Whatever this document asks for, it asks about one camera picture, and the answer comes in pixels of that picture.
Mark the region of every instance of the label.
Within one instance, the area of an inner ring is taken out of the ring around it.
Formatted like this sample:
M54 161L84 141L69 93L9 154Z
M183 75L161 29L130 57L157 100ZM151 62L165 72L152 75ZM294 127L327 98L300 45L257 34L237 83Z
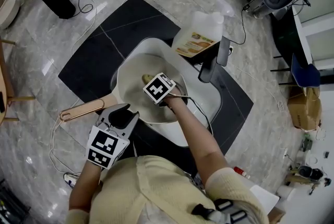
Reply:
M206 50L214 45L216 42L212 39L201 36L198 33L193 32L192 37L187 40L183 45L180 45L176 52L186 57L194 57L196 54Z

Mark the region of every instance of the pan handle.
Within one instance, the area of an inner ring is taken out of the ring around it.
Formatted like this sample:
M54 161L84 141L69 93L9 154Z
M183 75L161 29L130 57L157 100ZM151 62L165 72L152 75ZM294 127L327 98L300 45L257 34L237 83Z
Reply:
M85 115L91 112L95 112L103 108L104 108L104 101L102 99L97 99L97 100L93 100L93 101L75 106L73 108L66 109L64 111L61 111L59 114L59 118L63 122L67 122L74 118L80 117L82 115Z

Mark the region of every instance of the wooden chair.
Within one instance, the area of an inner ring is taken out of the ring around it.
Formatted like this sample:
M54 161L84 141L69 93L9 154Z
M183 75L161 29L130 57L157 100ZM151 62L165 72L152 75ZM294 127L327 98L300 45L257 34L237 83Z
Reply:
M0 113L0 125L3 121L19 121L18 118L6 117L7 105L12 101L30 101L35 97L15 97L13 86L11 85L9 73L7 71L4 51L2 43L7 43L15 46L15 42L9 40L0 39L0 91L2 92L2 99L5 107L5 111Z

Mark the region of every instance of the blue chair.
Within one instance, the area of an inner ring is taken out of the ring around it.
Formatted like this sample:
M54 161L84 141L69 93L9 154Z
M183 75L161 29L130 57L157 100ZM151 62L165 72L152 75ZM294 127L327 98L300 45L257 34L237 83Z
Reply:
M272 72L282 72L282 71L290 71L290 68L285 69L276 69L270 70ZM291 73L295 80L295 82L290 83L279 83L279 85L292 85L296 84L301 88L316 88L320 86L320 72L313 64L309 64L306 68L302 68L297 60L295 54L292 55L292 63L291 63Z

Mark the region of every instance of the beige sweater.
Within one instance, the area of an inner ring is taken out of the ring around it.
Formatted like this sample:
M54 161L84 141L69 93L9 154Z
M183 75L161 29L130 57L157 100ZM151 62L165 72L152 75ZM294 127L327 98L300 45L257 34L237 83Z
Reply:
M230 199L252 215L255 223L268 218L255 196L238 175L216 171L207 181L206 195L193 186L184 172L157 156L128 158L117 162L103 181L102 191L92 202L90 214L71 210L66 224L136 224L147 202L151 202L177 223L211 223L191 214L197 204L214 209L218 198Z

